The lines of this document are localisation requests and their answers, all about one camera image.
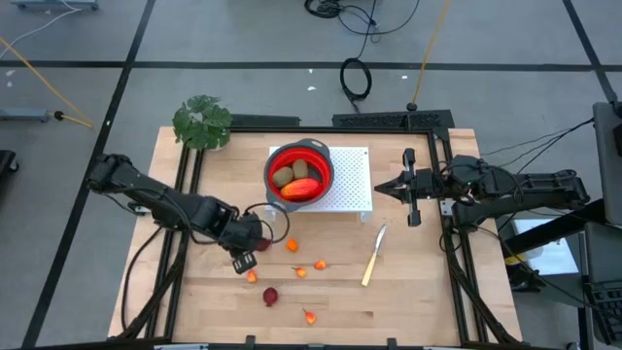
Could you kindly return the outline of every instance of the artificial plant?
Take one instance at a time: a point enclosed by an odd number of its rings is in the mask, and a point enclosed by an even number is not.
[[[197,150],[219,149],[229,142],[231,113],[218,105],[221,99],[207,95],[191,97],[175,112],[175,142]]]

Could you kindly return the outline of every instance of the red radish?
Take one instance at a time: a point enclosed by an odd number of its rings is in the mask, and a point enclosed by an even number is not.
[[[279,294],[274,288],[270,287],[263,291],[263,301],[265,302],[265,306],[272,306],[272,304],[278,299]]]
[[[270,247],[270,244],[272,244],[272,241],[270,241],[269,239],[260,239],[257,244],[257,251],[263,252],[264,250],[268,249],[268,247]]]

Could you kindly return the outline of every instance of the white dish rack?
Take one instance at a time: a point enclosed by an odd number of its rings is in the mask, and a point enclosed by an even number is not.
[[[279,146],[270,147],[272,155]],[[366,223],[373,212],[369,149],[367,147],[329,147],[334,168],[334,180],[328,193],[315,203],[295,212],[301,213],[359,213]],[[273,223],[276,209],[266,207],[266,220]]]

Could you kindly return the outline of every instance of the wooden tabletop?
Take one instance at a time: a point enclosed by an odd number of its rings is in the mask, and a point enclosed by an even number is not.
[[[199,193],[240,209],[265,201],[262,170],[269,147],[304,137],[317,138],[329,146],[368,147],[372,186],[399,174],[407,147],[415,149],[417,168],[431,166],[426,136],[234,133],[222,150],[206,154]],[[473,130],[452,129],[450,137],[454,155],[478,156]],[[172,128],[161,128],[149,175],[172,186],[180,153]],[[187,183],[192,160],[190,156]],[[365,224],[357,214],[292,213],[290,237],[298,241],[299,251],[291,253],[280,243],[256,253],[256,284],[233,271],[228,253],[220,247],[191,244],[173,340],[242,343],[246,335],[254,334],[257,343],[274,344],[381,345],[388,337],[395,337],[399,345],[459,345],[447,262],[438,247],[438,207],[430,200],[419,200],[418,205],[422,219],[418,227],[408,227],[407,205],[378,192],[373,193],[373,216]],[[283,232],[283,223],[277,217],[276,236]],[[361,279],[376,234],[385,223],[387,233],[369,286],[363,287]],[[495,230],[492,221],[484,226]],[[137,220],[128,261],[155,229],[150,217]],[[153,291],[162,237],[134,266],[128,321]],[[470,242],[480,295],[509,333],[520,339],[499,242],[483,231],[471,233]],[[320,259],[326,260],[327,269],[313,268]],[[307,277],[297,278],[294,266],[305,267]],[[272,307],[266,307],[261,298],[267,287],[279,292],[279,300]],[[476,339],[471,306],[463,296],[470,338]],[[160,315],[165,315],[168,300],[164,298]],[[313,326],[306,324],[303,308],[317,315]],[[110,335],[121,332],[120,315],[118,299]],[[159,317],[157,334],[162,334],[164,319]]]

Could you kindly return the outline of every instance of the red vegetable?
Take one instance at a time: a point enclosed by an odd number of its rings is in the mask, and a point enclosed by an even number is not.
[[[257,249],[258,252],[263,252],[264,250],[268,249],[270,244],[272,244],[271,240],[262,238],[262,239],[259,240],[256,249]]]
[[[288,200],[306,200],[320,194],[322,185],[316,179],[294,180],[281,189],[281,195]]]
[[[265,306],[272,306],[278,299],[279,294],[274,288],[270,287],[263,291],[263,302],[265,302]]]

